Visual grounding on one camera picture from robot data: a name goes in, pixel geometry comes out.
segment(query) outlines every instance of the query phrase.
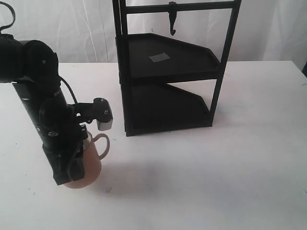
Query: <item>black shelf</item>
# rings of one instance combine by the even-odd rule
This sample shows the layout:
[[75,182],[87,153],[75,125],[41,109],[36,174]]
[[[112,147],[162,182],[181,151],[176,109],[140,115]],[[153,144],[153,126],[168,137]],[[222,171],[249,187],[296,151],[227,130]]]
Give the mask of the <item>black shelf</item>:
[[[127,136],[212,126],[241,2],[127,7],[126,0],[112,0]],[[128,14],[167,13],[165,23],[174,35],[178,12],[209,9],[232,9],[221,61],[205,47],[156,34],[128,33]],[[210,110],[200,96],[168,84],[210,79],[216,80]]]
[[[130,75],[133,85],[217,79],[220,62],[205,47],[156,34],[128,35]],[[150,57],[169,59],[153,62]]]
[[127,136],[212,126],[208,107],[198,95],[168,84],[131,89],[133,113]]

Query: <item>shelf tier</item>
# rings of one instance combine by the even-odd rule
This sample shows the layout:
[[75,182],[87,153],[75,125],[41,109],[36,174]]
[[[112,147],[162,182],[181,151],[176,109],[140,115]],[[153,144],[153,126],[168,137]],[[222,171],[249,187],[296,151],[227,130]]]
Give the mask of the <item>shelf tier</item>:
[[[127,38],[132,85],[209,80],[220,76],[220,62],[208,48],[156,34],[130,34]],[[153,62],[150,57],[156,55],[169,58]]]
[[135,86],[127,136],[196,127],[211,127],[204,100],[168,84]]

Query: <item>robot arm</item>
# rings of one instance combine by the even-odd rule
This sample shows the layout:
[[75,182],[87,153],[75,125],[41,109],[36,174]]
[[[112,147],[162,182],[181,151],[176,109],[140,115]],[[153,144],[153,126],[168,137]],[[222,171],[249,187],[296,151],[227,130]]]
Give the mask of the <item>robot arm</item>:
[[83,140],[88,135],[81,123],[96,119],[99,130],[110,129],[113,116],[108,101],[96,98],[93,103],[67,104],[56,53],[41,41],[16,41],[10,34],[1,34],[2,29],[0,83],[13,84],[43,141],[56,183],[82,179]]

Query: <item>white curtain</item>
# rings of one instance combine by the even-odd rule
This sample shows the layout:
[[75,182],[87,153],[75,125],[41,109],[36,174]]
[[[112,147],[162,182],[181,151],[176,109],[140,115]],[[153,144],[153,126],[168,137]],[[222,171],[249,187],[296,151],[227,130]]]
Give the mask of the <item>white curtain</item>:
[[[111,0],[4,0],[16,10],[6,30],[18,40],[37,39],[61,62],[117,62]],[[170,0],[127,0],[127,5],[168,4]],[[215,0],[176,0],[177,3]],[[174,38],[206,46],[221,57],[230,10],[179,12]],[[0,6],[0,25],[12,17]],[[167,13],[128,17],[130,33],[171,37]],[[242,0],[229,60],[307,61],[307,0]]]

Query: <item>mug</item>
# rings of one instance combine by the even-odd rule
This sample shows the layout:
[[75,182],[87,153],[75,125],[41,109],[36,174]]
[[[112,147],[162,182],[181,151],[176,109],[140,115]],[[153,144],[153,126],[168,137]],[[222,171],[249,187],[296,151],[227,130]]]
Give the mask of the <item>mug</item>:
[[[98,155],[95,142],[100,138],[106,139],[106,150]],[[84,167],[84,178],[78,181],[71,181],[64,186],[68,188],[84,188],[96,181],[101,172],[101,160],[107,156],[110,150],[110,139],[104,134],[100,133],[96,137],[93,138],[92,134],[88,132],[88,138],[83,141],[83,167]]]

